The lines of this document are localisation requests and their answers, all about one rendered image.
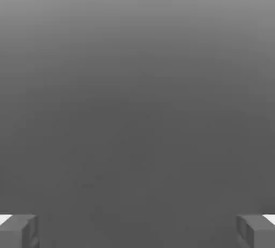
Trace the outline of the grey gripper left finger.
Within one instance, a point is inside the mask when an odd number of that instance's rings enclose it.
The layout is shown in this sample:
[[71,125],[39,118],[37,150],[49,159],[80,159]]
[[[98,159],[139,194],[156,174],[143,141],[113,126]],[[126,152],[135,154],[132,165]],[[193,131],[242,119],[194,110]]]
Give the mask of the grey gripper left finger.
[[40,248],[38,216],[0,214],[0,248]]

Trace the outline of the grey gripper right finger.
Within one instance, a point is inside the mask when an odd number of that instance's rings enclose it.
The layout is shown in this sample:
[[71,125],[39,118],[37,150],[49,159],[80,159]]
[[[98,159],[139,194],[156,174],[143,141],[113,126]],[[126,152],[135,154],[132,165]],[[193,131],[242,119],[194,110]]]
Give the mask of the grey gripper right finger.
[[275,248],[275,214],[237,215],[239,248]]

